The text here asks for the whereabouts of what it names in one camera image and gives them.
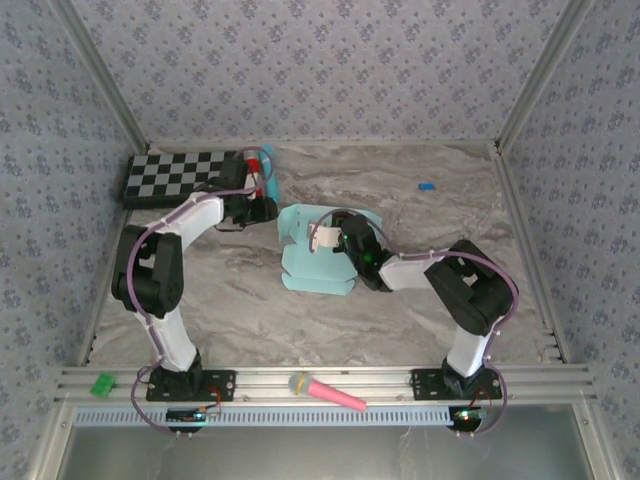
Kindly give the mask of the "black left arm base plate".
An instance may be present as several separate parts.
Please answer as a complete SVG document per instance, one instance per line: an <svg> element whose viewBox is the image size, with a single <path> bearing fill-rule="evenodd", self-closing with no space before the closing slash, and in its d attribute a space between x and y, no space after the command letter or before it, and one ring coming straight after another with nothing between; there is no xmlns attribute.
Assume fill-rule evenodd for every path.
<svg viewBox="0 0 640 480"><path fill-rule="evenodd" d="M149 402L230 402L236 387L234 370L197 370L172 372L154 369L149 377L146 400Z"/></svg>

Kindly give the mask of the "red glitter tube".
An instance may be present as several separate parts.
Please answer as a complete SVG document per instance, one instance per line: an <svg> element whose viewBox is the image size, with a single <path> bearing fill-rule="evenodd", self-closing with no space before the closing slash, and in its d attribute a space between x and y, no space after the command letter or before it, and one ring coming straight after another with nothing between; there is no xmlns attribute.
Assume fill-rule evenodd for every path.
<svg viewBox="0 0 640 480"><path fill-rule="evenodd" d="M261 184L263 181L263 175L262 175L262 165L259 160L258 154L254 151L245 152L244 160L248 167L247 174L252 172L258 173L260 175L260 184ZM263 189L259 188L259 185L257 185L255 188L252 188L252 193L249 195L250 199L255 199L256 197L263 196Z"/></svg>

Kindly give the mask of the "light blue paper box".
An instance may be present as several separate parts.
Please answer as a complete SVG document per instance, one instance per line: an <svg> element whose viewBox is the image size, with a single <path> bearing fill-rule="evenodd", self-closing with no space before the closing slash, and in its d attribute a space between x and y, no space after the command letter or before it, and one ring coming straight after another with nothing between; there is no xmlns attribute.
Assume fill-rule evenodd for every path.
<svg viewBox="0 0 640 480"><path fill-rule="evenodd" d="M382 219L366 210L296 204L280 212L277 226L279 241L284 245L282 281L287 289L332 295L346 295L353 289L359 276L344 252L342 239L338 249L311 251L307 236L309 223L342 230L343 220L351 214L367 217L374 233L382 226Z"/></svg>

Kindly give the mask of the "black and grey chessboard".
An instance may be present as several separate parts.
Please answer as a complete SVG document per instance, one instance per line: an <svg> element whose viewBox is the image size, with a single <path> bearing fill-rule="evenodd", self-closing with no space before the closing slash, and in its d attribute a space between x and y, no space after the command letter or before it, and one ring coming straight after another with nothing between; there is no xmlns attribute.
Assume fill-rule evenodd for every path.
<svg viewBox="0 0 640 480"><path fill-rule="evenodd" d="M129 160L120 200L126 210L173 208L217 178L235 151L136 155Z"/></svg>

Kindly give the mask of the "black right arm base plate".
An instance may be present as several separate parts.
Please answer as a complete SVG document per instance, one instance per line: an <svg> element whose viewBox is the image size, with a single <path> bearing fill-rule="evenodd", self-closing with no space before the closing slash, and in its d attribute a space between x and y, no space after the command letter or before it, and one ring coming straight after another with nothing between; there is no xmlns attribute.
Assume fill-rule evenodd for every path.
<svg viewBox="0 0 640 480"><path fill-rule="evenodd" d="M415 400L473 400L478 391L485 391L491 400L503 398L498 374L486 368L471 377L441 368L413 369L409 384Z"/></svg>

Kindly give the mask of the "teal toy microphone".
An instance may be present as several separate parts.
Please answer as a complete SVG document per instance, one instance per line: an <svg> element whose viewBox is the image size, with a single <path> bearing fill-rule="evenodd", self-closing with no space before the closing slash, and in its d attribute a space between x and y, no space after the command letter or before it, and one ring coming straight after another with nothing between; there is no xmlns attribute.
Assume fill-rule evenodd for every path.
<svg viewBox="0 0 640 480"><path fill-rule="evenodd" d="M280 201L279 187L277 176L275 173L275 151L271 145L263 145L263 152L261 153L261 163L266 180L266 193L276 204Z"/></svg>

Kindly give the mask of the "aluminium mounting rail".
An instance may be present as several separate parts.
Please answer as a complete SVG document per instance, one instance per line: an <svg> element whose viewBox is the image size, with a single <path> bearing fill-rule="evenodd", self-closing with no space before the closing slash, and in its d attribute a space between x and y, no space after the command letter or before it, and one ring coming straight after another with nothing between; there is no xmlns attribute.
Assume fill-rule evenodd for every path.
<svg viewBox="0 0 640 480"><path fill-rule="evenodd" d="M593 402L597 394L587 366L582 364L498 365L513 404L571 404ZM289 389L296 367L236 367L234 406L316 405ZM374 406L409 405L414 401L410 366L312 367L311 376ZM96 405L102 400L90 388L102 372L97 367L68 367L55 374L53 400L73 405Z"/></svg>

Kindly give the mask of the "aluminium rear rail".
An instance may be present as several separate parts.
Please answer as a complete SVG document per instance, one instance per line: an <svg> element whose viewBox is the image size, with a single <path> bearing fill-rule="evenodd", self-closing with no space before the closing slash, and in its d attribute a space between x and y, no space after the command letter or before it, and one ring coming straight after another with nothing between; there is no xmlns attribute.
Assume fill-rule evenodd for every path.
<svg viewBox="0 0 640 480"><path fill-rule="evenodd" d="M186 140L186 141L168 141L158 140L149 144L150 150L158 150L163 152L186 152L186 151L204 151L206 149L229 149L237 150L241 147L257 147L268 144L275 147L341 147L341 146L446 146L450 148L461 148L474 151L492 151L495 149L495 141L493 139L458 139L458 140L384 140L384 139L365 139L365 140Z"/></svg>

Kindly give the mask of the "green toy block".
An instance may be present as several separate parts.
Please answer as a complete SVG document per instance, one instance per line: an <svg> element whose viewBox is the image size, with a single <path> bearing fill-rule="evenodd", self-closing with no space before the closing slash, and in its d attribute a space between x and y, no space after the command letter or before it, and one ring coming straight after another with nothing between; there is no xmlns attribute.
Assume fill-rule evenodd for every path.
<svg viewBox="0 0 640 480"><path fill-rule="evenodd" d="M115 383L116 378L113 375L100 373L90 389L90 394L101 399L107 398L114 388Z"/></svg>

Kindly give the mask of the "aluminium corner post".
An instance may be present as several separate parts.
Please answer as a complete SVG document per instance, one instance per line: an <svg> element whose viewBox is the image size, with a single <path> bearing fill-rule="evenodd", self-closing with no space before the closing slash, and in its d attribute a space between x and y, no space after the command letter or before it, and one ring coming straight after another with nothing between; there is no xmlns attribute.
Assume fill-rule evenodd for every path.
<svg viewBox="0 0 640 480"><path fill-rule="evenodd" d="M513 146L595 3L596 0L567 0L564 10L496 138L496 149L499 154L506 154Z"/></svg>
<svg viewBox="0 0 640 480"><path fill-rule="evenodd" d="M47 3L134 151L146 153L148 142L72 1L47 0Z"/></svg>

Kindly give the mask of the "pink toy microphone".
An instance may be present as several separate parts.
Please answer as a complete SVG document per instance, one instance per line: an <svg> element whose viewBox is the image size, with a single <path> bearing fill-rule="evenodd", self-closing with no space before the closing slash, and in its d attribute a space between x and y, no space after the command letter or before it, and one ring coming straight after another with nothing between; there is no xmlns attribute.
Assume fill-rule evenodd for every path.
<svg viewBox="0 0 640 480"><path fill-rule="evenodd" d="M367 409L364 400L319 382L307 372L294 372L289 378L288 386L296 396L310 396L358 412Z"/></svg>

